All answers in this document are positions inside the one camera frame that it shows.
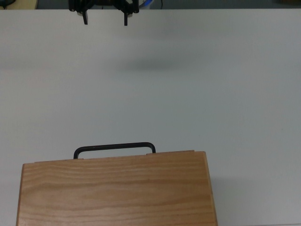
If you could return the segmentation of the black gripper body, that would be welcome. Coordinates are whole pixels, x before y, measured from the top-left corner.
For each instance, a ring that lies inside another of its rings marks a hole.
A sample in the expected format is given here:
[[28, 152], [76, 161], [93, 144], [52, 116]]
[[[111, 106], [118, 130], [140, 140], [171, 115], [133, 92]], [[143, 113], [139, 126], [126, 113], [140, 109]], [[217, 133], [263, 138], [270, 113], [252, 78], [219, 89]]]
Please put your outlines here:
[[92, 5], [96, 6], [114, 6], [115, 0], [92, 0]]

